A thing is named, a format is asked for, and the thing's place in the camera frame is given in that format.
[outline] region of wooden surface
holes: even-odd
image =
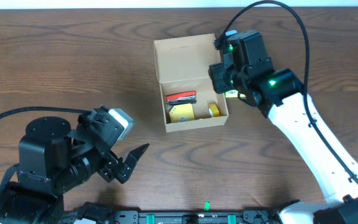
[[[65,194],[67,210],[86,201],[143,210],[242,209],[294,198],[322,202],[312,173],[289,140],[261,113],[227,100],[225,126],[165,133],[153,40],[218,34],[240,9],[0,11],[0,113],[22,106],[122,108],[136,121],[119,156],[149,142],[130,181],[94,175]],[[311,41],[314,104],[358,161],[358,8],[297,8]],[[303,79],[304,44],[280,8],[247,12],[233,28],[258,29],[275,68]],[[57,115],[27,112],[0,120],[0,180],[18,162],[25,126]]]

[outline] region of open box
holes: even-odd
[[[154,41],[156,75],[161,89],[166,132],[224,125],[228,110],[224,94],[216,94],[209,78],[209,65],[220,62],[213,45],[214,34]],[[166,96],[197,92],[192,105],[195,120],[171,123]],[[220,116],[211,118],[208,105],[215,103]]]

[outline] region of black cable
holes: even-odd
[[[345,164],[345,162],[341,159],[341,157],[339,157],[339,155],[336,153],[336,151],[332,148],[332,146],[328,143],[327,139],[324,137],[324,135],[321,133],[320,129],[317,127],[317,124],[314,120],[314,118],[311,116],[310,113],[310,109],[309,109],[309,105],[308,105],[308,82],[309,82],[309,67],[310,67],[310,47],[309,47],[309,37],[308,37],[308,33],[306,32],[306,28],[301,20],[301,18],[299,17],[299,15],[297,15],[297,13],[290,8],[289,6],[287,6],[286,4],[282,3],[282,2],[278,2],[278,1],[270,1],[270,0],[266,0],[266,1],[258,1],[255,2],[245,8],[243,8],[239,13],[237,13],[237,15],[235,15],[233,17],[233,19],[229,22],[229,24],[227,25],[227,27],[224,29],[222,35],[219,38],[225,38],[225,33],[228,31],[228,29],[230,28],[230,26],[234,23],[234,21],[241,16],[241,14],[243,14],[245,11],[249,10],[250,8],[257,6],[257,5],[261,5],[261,4],[276,4],[278,6],[283,7],[284,9],[286,9],[287,11],[289,11],[296,19],[296,21],[298,21],[299,26],[302,30],[303,33],[303,37],[304,37],[304,45],[305,45],[305,51],[306,51],[306,64],[304,66],[304,80],[303,80],[303,104],[304,104],[304,109],[306,110],[306,114],[309,118],[309,121],[312,125],[312,127],[314,128],[314,130],[316,130],[317,135],[321,138],[321,140],[323,141],[323,143],[326,145],[326,147],[328,148],[328,150],[331,152],[331,154],[335,157],[335,159],[338,161],[338,163],[345,169],[345,171],[349,174],[350,178],[352,180],[354,180],[354,182],[358,185],[358,178],[357,175],[355,175],[350,168],[348,168],[348,166]]]
[[[55,107],[48,107],[48,106],[30,106],[24,108],[18,108],[14,110],[9,110],[4,113],[0,114],[0,119],[5,118],[6,116],[10,116],[16,113],[26,112],[26,111],[57,111],[57,112],[68,112],[68,113],[90,113],[87,110],[77,110],[77,109],[70,109],[70,108],[55,108]]]

